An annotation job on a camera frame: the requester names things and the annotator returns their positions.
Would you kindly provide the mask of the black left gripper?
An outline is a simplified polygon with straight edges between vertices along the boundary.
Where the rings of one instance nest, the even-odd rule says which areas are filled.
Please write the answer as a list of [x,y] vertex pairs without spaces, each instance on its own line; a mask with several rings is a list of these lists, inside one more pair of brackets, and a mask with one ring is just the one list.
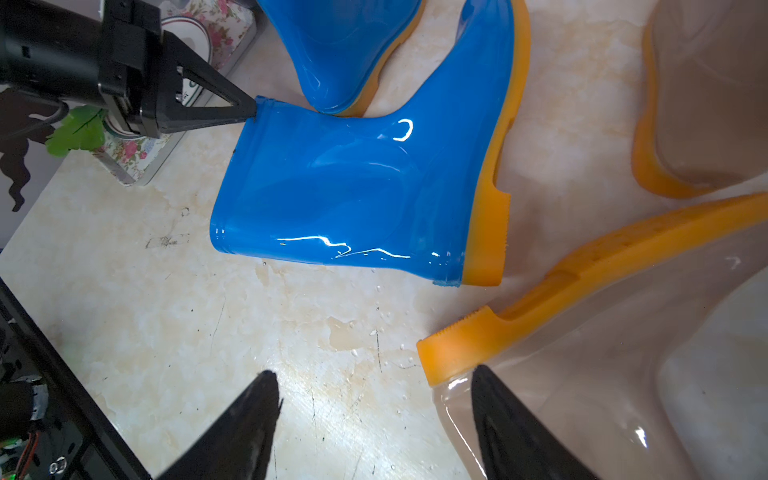
[[257,113],[254,98],[176,35],[162,35],[159,9],[143,1],[106,1],[99,20],[46,1],[2,2],[1,83],[107,109],[148,137]]

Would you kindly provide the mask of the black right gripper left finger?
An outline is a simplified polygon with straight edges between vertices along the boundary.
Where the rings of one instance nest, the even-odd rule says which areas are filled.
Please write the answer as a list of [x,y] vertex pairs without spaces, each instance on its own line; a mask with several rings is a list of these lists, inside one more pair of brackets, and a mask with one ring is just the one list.
[[277,375],[265,370],[162,479],[264,479],[281,410]]

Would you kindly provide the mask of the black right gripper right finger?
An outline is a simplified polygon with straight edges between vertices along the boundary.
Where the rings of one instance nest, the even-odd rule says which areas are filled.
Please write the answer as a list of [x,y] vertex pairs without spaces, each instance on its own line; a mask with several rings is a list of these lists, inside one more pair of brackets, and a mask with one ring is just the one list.
[[472,374],[472,413],[489,479],[594,479],[487,366]]

